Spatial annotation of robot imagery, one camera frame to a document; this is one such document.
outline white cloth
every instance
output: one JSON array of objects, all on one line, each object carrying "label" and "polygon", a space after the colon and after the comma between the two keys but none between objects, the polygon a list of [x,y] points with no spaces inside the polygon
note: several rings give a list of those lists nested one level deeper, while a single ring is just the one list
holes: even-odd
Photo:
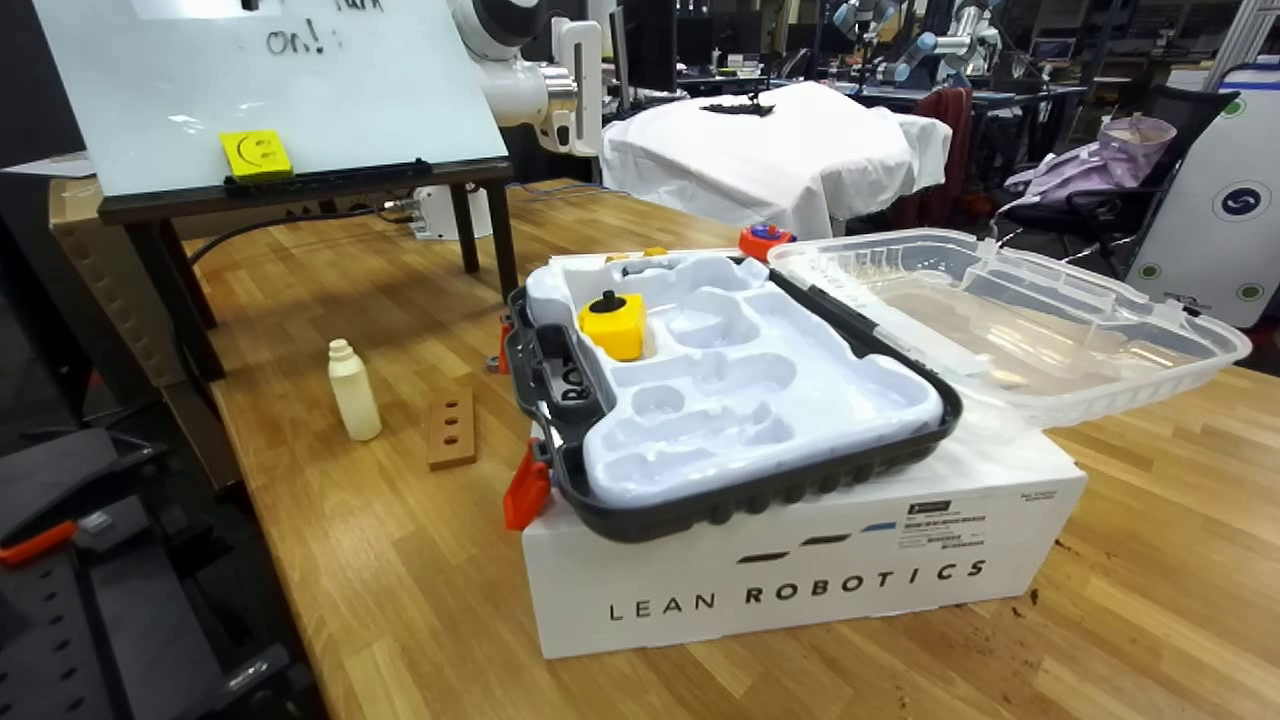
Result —
[{"label": "white cloth", "polygon": [[950,127],[865,108],[825,85],[760,93],[773,115],[721,115],[707,96],[649,108],[603,127],[603,190],[707,218],[836,235],[842,219],[942,179]]}]

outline white cardboard box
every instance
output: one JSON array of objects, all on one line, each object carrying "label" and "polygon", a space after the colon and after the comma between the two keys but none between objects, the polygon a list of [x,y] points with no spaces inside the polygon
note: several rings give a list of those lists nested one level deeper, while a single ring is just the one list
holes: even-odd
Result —
[{"label": "white cardboard box", "polygon": [[964,410],[920,464],[762,516],[613,545],[552,504],[523,531],[544,658],[1021,598],[1082,493],[1027,420]]}]

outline whiteboard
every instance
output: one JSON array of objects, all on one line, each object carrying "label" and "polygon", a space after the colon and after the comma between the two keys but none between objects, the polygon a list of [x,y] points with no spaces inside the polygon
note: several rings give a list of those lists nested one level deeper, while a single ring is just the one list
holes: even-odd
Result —
[{"label": "whiteboard", "polygon": [[294,172],[506,157],[448,0],[35,0],[35,13],[103,195],[220,190],[220,131],[234,127],[274,127]]}]

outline clear plastic lid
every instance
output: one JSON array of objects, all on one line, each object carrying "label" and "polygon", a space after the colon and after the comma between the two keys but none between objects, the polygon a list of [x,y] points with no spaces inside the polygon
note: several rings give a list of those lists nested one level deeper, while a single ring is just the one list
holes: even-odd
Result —
[{"label": "clear plastic lid", "polygon": [[1187,391],[1253,347],[1176,300],[942,229],[783,245],[768,264],[871,315],[878,339],[958,391],[1038,430]]}]

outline wooden tabletop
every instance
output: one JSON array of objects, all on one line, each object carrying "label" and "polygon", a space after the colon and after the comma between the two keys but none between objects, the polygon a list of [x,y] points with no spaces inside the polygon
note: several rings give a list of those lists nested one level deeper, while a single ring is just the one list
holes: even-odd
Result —
[{"label": "wooden tabletop", "polygon": [[[510,191],[521,272],[552,253],[733,245],[733,229],[552,179]],[[1052,434],[1086,493],[1037,591],[895,621],[540,661],[498,523],[529,420],[489,376],[498,295],[451,245],[287,223],[198,264],[217,402],[332,718],[1280,718],[1280,382],[1224,374]],[[385,438],[349,445],[349,337]],[[431,391],[473,388],[477,464],[427,467]]]}]

